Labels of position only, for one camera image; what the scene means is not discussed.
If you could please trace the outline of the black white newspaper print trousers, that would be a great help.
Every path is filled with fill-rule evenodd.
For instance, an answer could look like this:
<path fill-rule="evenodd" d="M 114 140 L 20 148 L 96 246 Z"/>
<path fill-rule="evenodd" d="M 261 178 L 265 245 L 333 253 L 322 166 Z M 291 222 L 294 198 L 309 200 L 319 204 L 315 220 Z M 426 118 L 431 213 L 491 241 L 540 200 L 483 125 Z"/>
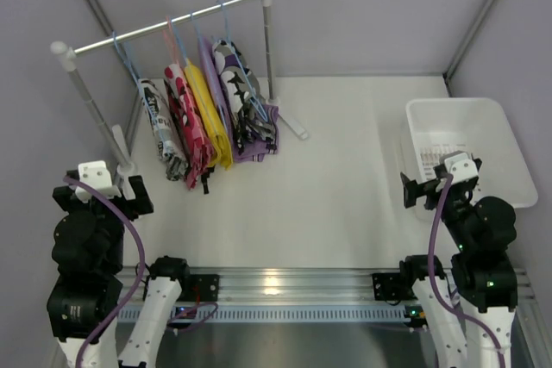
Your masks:
<path fill-rule="evenodd" d="M 138 91 L 147 115 L 157 148 L 158 158 L 166 168 L 169 181 L 185 178 L 189 166 L 166 98 L 156 84 L 148 78 L 138 79 Z"/>

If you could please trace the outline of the pink camouflage trousers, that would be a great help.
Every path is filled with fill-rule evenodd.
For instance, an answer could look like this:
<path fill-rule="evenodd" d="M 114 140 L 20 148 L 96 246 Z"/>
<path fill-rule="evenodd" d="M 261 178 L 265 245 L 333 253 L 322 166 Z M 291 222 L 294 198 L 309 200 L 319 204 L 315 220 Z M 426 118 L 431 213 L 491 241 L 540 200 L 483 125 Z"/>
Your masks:
<path fill-rule="evenodd" d="M 185 183 L 189 190 L 196 187 L 202 176 L 210 172 L 215 155 L 205 132 L 195 97 L 179 64 L 170 64 L 164 70 L 164 82 L 169 105 L 176 116 L 179 136 L 188 160 Z"/>

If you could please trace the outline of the pink wire hanger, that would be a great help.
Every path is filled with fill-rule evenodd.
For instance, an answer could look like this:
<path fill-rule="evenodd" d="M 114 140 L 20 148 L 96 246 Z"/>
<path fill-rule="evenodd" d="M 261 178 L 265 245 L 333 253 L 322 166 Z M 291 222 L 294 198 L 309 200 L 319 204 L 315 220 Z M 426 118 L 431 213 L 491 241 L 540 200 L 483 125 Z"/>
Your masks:
<path fill-rule="evenodd" d="M 179 36 L 179 31 L 174 27 L 173 19 L 166 16 L 167 29 L 163 31 L 163 37 L 166 48 L 174 64 L 178 64 L 181 69 L 185 69 L 190 61 L 187 57 L 185 44 Z"/>

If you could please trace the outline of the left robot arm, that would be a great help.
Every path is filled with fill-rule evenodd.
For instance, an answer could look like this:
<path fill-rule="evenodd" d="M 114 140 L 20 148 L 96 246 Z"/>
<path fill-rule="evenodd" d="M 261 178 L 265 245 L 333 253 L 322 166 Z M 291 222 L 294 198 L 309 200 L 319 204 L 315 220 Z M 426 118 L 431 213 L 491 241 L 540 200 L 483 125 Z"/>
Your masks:
<path fill-rule="evenodd" d="M 161 257 L 149 267 L 147 294 L 122 351 L 116 349 L 117 318 L 139 281 L 123 295 L 123 237 L 130 232 L 139 253 L 137 278 L 145 271 L 145 249 L 133 222 L 153 213 L 142 177 L 120 126 L 112 128 L 122 153 L 115 184 L 102 160 L 81 163 L 53 190 L 66 216 L 53 231 L 53 261 L 59 278 L 47 300 L 53 337 L 70 367 L 154 367 L 173 307 L 189 284 L 185 259 Z"/>

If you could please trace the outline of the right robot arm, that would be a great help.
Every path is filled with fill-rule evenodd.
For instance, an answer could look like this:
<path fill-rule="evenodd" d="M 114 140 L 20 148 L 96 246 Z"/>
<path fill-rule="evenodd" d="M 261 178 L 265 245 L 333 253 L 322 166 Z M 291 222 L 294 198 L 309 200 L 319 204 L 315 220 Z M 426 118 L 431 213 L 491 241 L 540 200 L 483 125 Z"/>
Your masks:
<path fill-rule="evenodd" d="M 516 237 L 516 214 L 506 201 L 472 203 L 477 178 L 455 183 L 442 166 L 425 183 L 402 174 L 404 205 L 420 197 L 435 213 L 428 252 L 399 264 L 419 301 L 441 367 L 511 366 L 511 326 L 518 280 L 506 250 Z"/>

